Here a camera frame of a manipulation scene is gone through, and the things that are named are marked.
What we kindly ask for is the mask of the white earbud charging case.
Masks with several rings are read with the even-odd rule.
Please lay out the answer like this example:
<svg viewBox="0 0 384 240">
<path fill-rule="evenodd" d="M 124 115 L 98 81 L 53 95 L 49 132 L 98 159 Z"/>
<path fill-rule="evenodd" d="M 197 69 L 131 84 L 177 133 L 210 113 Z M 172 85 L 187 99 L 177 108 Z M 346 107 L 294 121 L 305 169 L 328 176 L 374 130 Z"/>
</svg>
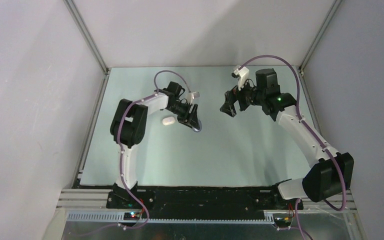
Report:
<svg viewBox="0 0 384 240">
<path fill-rule="evenodd" d="M 164 126 L 169 126 L 169 125 L 176 123 L 176 118 L 174 116 L 167 116 L 167 117 L 162 119 L 161 123 Z"/>
</svg>

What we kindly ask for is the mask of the blue round disc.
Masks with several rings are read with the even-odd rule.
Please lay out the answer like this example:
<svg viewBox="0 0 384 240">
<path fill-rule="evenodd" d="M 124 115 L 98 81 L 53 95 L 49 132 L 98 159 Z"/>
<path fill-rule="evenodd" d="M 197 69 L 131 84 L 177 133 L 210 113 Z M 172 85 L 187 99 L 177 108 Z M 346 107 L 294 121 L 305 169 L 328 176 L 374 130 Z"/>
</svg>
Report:
<svg viewBox="0 0 384 240">
<path fill-rule="evenodd" d="M 199 120 L 198 123 L 197 123 L 197 126 L 194 126 L 192 128 L 192 130 L 195 132 L 195 133 L 199 133 L 201 132 L 202 130 L 202 122 Z"/>
</svg>

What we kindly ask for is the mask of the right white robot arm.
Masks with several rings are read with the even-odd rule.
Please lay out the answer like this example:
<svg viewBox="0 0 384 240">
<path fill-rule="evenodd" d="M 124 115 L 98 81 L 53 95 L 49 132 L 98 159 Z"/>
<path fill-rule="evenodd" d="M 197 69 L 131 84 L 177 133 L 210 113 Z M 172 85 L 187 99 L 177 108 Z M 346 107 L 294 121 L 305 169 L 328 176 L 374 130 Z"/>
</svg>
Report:
<svg viewBox="0 0 384 240">
<path fill-rule="evenodd" d="M 225 102 L 220 111 L 234 117 L 237 114 L 235 103 L 239 104 L 241 112 L 249 106 L 261 107 L 289 133 L 310 167 L 304 178 L 279 183 L 278 191 L 270 196 L 271 204 L 284 209 L 291 199 L 307 198 L 317 203 L 349 190 L 353 157 L 347 152 L 340 153 L 306 122 L 297 111 L 297 100 L 290 93 L 281 92 L 274 69 L 256 71 L 254 86 L 249 83 L 249 73 L 246 67 L 233 71 L 231 75 L 238 83 L 224 94 Z"/>
</svg>

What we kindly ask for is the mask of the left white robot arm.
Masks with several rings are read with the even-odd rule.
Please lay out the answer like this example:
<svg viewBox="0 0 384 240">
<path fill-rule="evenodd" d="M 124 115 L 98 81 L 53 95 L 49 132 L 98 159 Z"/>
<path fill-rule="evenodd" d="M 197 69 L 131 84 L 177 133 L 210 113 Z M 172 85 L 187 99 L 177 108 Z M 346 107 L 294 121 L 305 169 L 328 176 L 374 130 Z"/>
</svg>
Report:
<svg viewBox="0 0 384 240">
<path fill-rule="evenodd" d="M 168 110 L 176 115 L 178 123 L 194 132 L 202 130 L 202 123 L 198 117 L 198 104 L 194 103 L 194 100 L 200 97 L 200 93 L 190 91 L 182 100 L 181 95 L 184 91 L 180 84 L 171 81 L 168 87 L 157 89 L 151 95 L 139 100 L 120 100 L 110 126 L 110 134 L 120 146 L 119 174 L 115 184 L 124 189 L 118 201 L 125 208 L 133 208 L 138 202 L 138 194 L 131 189 L 138 182 L 136 158 L 138 146 L 145 136 L 148 116 L 157 111 Z"/>
</svg>

